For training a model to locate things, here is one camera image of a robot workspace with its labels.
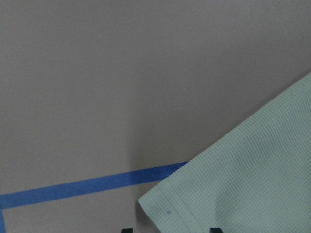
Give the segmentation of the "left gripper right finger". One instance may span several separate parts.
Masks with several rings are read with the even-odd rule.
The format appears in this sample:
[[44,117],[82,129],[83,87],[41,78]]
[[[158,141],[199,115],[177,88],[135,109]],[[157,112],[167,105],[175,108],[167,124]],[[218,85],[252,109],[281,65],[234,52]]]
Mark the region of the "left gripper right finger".
[[210,228],[210,233],[221,233],[221,228]]

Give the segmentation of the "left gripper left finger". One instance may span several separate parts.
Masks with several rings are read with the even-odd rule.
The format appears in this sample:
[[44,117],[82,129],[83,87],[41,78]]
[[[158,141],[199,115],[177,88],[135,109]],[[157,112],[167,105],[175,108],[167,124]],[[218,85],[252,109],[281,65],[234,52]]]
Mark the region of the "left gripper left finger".
[[132,228],[124,228],[121,230],[121,233],[133,233],[133,229]]

